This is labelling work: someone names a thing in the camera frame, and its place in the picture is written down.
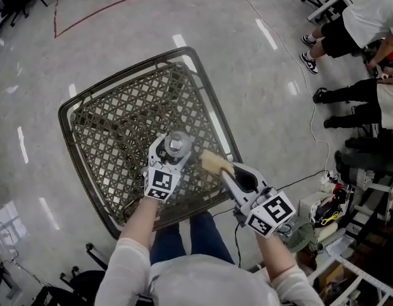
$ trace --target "white sock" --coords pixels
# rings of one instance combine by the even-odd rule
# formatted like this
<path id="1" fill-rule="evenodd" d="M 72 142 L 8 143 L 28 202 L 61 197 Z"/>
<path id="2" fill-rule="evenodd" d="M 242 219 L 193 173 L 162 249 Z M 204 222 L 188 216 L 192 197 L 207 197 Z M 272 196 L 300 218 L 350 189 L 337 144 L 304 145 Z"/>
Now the white sock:
<path id="1" fill-rule="evenodd" d="M 308 39 L 310 42 L 315 42 L 315 41 L 316 41 L 316 39 L 314 38 L 313 34 L 310 34 L 309 36 L 307 36 L 307 39 Z"/>
<path id="2" fill-rule="evenodd" d="M 316 59 L 316 58 L 313 58 L 313 57 L 310 55 L 310 51 L 306 53 L 306 58 L 309 59 L 309 60 L 315 60 L 315 59 Z"/>

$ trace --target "white t-shirt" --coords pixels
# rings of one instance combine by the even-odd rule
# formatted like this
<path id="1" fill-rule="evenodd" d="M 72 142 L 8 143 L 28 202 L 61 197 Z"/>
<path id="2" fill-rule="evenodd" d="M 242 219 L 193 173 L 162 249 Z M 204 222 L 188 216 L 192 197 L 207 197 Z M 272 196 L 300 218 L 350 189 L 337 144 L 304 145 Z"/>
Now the white t-shirt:
<path id="1" fill-rule="evenodd" d="M 393 85 L 378 84 L 376 94 L 381 108 L 382 127 L 393 129 Z"/>
<path id="2" fill-rule="evenodd" d="M 360 0 L 343 12 L 345 29 L 360 48 L 393 34 L 393 0 Z"/>
<path id="3" fill-rule="evenodd" d="M 149 251 L 132 239 L 117 242 L 95 306 L 134 306 L 138 294 L 155 306 L 322 306 L 297 266 L 272 281 L 220 259 L 190 255 L 150 266 Z"/>

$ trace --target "yellow scissors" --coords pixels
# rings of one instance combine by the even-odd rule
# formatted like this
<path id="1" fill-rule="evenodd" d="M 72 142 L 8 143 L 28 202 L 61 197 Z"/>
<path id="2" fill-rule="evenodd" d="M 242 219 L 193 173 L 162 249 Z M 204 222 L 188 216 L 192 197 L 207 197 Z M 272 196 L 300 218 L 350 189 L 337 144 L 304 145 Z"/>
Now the yellow scissors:
<path id="1" fill-rule="evenodd" d="M 333 214 L 332 214 L 332 216 L 330 216 L 329 218 L 327 218 L 327 219 L 320 219 L 320 224 L 322 225 L 322 226 L 325 226 L 328 222 L 330 222 L 331 220 L 335 220 L 335 219 L 337 219 L 338 218 L 338 214 L 339 214 L 339 212 L 338 211 L 335 211 Z"/>

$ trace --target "person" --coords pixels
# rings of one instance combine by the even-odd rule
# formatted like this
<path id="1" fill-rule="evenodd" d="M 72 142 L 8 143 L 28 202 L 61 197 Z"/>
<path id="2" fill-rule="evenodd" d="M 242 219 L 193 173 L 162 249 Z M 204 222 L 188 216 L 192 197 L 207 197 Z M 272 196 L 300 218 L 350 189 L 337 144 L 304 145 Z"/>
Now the person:
<path id="1" fill-rule="evenodd" d="M 140 305 L 323 305 L 281 240 L 257 237 L 271 285 L 234 265 L 214 219 L 202 212 L 190 219 L 191 255 L 182 246 L 179 225 L 150 240 L 158 200 L 144 197 L 123 228 L 95 306 Z"/>
<path id="2" fill-rule="evenodd" d="M 384 72 L 393 75 L 393 68 L 384 68 Z M 354 128 L 362 127 L 364 124 L 381 124 L 383 128 L 393 129 L 393 77 L 360 80 L 350 87 L 335 91 L 328 91 L 321 87 L 314 94 L 313 101 L 314 103 L 366 102 L 356 106 L 352 115 L 344 117 L 333 115 L 324 121 L 324 128 Z"/>
<path id="3" fill-rule="evenodd" d="M 312 74 L 317 74 L 316 59 L 325 54 L 341 57 L 385 38 L 375 56 L 366 64 L 373 69 L 393 51 L 393 0 L 360 0 L 344 9 L 339 18 L 302 36 L 311 50 L 300 55 Z"/>

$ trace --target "blue jeans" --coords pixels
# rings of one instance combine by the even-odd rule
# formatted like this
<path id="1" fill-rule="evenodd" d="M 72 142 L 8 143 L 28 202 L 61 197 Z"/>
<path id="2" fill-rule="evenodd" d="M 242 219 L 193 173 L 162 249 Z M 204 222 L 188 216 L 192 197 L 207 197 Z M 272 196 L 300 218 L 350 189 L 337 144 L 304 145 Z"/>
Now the blue jeans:
<path id="1" fill-rule="evenodd" d="M 216 229 L 211 213 L 208 211 L 199 213 L 190 218 L 189 223 L 191 225 L 191 255 L 209 255 L 235 264 L 222 241 L 218 229 Z M 185 255 L 178 223 L 157 231 L 150 252 L 151 264 Z"/>

